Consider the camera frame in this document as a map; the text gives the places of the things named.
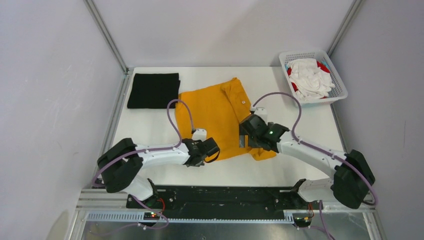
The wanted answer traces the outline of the yellow t shirt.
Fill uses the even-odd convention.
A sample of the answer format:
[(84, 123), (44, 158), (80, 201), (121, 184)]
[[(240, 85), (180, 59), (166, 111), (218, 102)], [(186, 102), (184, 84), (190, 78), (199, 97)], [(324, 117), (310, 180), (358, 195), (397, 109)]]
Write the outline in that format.
[(233, 79), (179, 95), (175, 118), (182, 138), (192, 137), (192, 127), (206, 130), (220, 148), (217, 161), (250, 154), (256, 161), (274, 158), (262, 148), (240, 147), (239, 124), (249, 114), (251, 102), (241, 81)]

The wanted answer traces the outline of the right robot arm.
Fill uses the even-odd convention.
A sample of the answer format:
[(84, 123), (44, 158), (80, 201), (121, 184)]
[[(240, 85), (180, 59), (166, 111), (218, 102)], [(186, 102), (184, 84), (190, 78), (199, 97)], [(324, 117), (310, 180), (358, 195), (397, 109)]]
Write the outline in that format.
[(360, 151), (345, 153), (314, 145), (295, 135), (292, 129), (265, 122), (257, 114), (250, 114), (239, 127), (254, 146), (294, 157), (327, 175), (324, 179), (298, 181), (290, 195), (290, 202), (297, 209), (318, 200), (337, 200), (350, 209), (358, 209), (376, 181)]

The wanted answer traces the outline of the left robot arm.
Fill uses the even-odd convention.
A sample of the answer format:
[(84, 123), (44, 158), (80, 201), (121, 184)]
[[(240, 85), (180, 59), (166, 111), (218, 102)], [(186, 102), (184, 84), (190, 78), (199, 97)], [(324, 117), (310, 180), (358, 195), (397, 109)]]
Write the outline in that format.
[(215, 161), (220, 148), (213, 138), (182, 139), (178, 146), (148, 148), (137, 145), (131, 138), (120, 140), (97, 160), (100, 176), (107, 193), (125, 192), (145, 208), (157, 204), (159, 193), (153, 181), (139, 175), (142, 169), (162, 165), (200, 167), (211, 157)]

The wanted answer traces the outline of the folded black t shirt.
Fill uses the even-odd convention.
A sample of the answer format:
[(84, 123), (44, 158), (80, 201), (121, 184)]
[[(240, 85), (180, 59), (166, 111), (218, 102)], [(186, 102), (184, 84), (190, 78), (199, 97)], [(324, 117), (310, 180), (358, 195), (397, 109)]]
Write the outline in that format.
[(127, 101), (128, 109), (166, 109), (179, 97), (178, 73), (136, 73)]

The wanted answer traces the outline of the white plastic basket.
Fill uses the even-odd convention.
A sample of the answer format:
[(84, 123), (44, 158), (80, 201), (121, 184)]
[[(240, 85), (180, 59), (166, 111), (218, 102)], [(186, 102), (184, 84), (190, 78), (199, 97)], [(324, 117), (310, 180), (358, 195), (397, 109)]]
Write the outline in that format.
[(278, 58), (290, 92), (301, 105), (332, 104), (348, 96), (340, 75), (325, 51), (285, 51)]

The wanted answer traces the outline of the left controller board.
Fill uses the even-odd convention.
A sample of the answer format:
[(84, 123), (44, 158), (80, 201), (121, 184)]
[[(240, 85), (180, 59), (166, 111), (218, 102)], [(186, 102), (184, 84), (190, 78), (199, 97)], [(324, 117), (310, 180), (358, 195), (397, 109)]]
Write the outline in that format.
[(161, 216), (155, 212), (152, 211), (146, 211), (143, 214), (143, 220), (144, 221), (158, 221), (161, 219)]

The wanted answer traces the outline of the controller board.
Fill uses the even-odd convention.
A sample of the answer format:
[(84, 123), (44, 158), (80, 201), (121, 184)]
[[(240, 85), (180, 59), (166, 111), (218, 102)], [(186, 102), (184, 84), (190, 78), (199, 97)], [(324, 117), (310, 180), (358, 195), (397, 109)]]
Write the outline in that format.
[(310, 228), (312, 220), (309, 217), (294, 217), (293, 226), (297, 229)]
[(143, 214), (143, 220), (144, 221), (158, 221), (161, 219), (161, 216), (155, 212), (152, 211), (146, 211)]

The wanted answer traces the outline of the right controller board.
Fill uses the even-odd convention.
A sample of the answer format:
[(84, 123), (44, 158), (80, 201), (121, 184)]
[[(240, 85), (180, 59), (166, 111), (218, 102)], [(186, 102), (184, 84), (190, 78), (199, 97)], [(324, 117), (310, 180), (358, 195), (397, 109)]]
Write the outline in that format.
[(309, 217), (294, 217), (293, 226), (297, 229), (310, 228), (312, 220)]

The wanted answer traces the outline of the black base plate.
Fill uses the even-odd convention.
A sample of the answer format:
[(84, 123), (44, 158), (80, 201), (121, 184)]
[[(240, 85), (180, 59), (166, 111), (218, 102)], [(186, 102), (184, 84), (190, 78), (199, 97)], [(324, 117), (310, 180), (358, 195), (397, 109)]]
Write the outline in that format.
[(175, 220), (282, 220), (285, 211), (306, 211), (309, 203), (290, 187), (157, 186), (152, 209)]

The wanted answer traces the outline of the aluminium frame rail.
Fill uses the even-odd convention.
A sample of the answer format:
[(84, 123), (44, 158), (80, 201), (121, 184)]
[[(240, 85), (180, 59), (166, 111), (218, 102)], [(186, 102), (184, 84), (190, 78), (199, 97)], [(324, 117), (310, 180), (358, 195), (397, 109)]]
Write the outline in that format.
[[(104, 217), (104, 220), (140, 221), (140, 217), (129, 217), (126, 214), (126, 212), (131, 211), (126, 208), (127, 201), (128, 197), (123, 192), (109, 194), (103, 189), (83, 189), (76, 209), (79, 211), (106, 212), (107, 217)], [(377, 209), (367, 205), (361, 205), (359, 209), (351, 209), (340, 203), (325, 201), (322, 212), (324, 214), (362, 214), (366, 221), (373, 220), (376, 222), (379, 219)]]

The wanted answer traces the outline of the right corner aluminium post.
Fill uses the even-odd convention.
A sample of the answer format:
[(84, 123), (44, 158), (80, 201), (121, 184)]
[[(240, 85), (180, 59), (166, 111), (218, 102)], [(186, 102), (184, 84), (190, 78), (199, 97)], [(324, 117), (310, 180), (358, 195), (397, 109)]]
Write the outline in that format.
[(357, 14), (359, 13), (364, 2), (365, 2), (364, 0), (352, 1), (347, 13), (345, 14), (341, 24), (339, 25), (338, 30), (336, 31), (335, 36), (333, 37), (330, 43), (330, 46), (328, 47), (326, 51), (329, 57), (331, 57), (333, 53), (335, 52), (335, 50), (337, 49), (344, 35), (347, 33), (347, 31), (349, 30), (349, 27), (351, 26)]

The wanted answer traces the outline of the corner aluminium post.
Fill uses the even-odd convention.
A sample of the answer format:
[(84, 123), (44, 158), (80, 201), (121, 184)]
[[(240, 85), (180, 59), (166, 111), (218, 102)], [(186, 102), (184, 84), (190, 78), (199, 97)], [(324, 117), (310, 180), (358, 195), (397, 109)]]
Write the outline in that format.
[(347, 33), (347, 31), (349, 30), (349, 27), (351, 26), (357, 14), (359, 13), (364, 2), (365, 2), (364, 0), (352, 1), (347, 13), (345, 14), (341, 24), (339, 25), (338, 30), (336, 31), (335, 36), (333, 37), (330, 43), (330, 46), (328, 47), (326, 51), (329, 57), (331, 57), (333, 53), (335, 52), (335, 50), (337, 49), (344, 35)]
[(116, 45), (113, 36), (111, 35), (99, 9), (96, 5), (94, 0), (84, 0), (84, 4), (87, 7), (88, 12), (90, 13), (94, 23), (96, 24), (97, 28), (99, 29), (100, 34), (104, 38), (109, 50), (111, 51), (113, 57), (115, 58), (116, 62), (118, 63), (118, 66), (120, 70), (126, 75), (129, 71), (128, 66), (126, 65), (124, 58), (122, 57), (122, 54), (120, 53), (118, 46)]

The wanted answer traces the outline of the left corner aluminium post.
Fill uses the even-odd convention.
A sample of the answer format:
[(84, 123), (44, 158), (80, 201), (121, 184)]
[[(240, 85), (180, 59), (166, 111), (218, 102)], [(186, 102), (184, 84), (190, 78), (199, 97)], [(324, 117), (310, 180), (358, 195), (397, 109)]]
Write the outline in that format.
[(111, 51), (113, 57), (115, 58), (116, 62), (118, 63), (118, 66), (120, 70), (126, 75), (129, 71), (128, 66), (126, 65), (124, 58), (122, 57), (122, 54), (120, 53), (118, 46), (116, 45), (113, 36), (111, 35), (99, 9), (96, 5), (94, 0), (84, 0), (84, 4), (87, 7), (88, 12), (90, 13), (94, 23), (96, 24), (97, 28), (99, 29), (100, 34), (104, 38), (109, 50)]

